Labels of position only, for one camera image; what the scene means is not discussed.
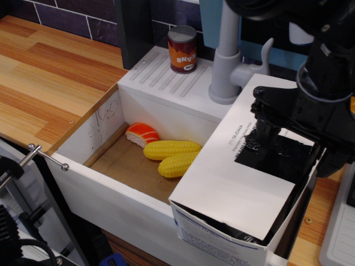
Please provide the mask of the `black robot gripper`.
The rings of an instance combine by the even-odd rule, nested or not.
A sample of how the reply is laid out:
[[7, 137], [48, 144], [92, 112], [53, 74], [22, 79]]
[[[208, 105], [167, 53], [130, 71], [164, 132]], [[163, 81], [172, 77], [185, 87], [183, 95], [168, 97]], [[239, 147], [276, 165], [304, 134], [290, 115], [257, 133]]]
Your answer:
[[354, 161], [354, 92], [346, 78], [314, 80], [306, 68], [299, 70], [296, 85], [254, 88], [257, 139], [269, 149], [281, 129], [288, 129], [313, 141], [326, 149], [317, 177], [329, 177]]

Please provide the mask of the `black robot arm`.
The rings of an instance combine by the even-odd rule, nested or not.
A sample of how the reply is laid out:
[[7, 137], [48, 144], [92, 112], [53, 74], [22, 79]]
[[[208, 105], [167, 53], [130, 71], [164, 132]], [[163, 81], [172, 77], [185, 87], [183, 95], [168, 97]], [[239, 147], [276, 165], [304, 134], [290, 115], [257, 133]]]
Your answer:
[[237, 14], [262, 21], [282, 16], [314, 40], [298, 70], [294, 89], [258, 86], [251, 111], [257, 135], [269, 146], [282, 128], [325, 152], [318, 177], [328, 177], [354, 161], [354, 2], [228, 1]]

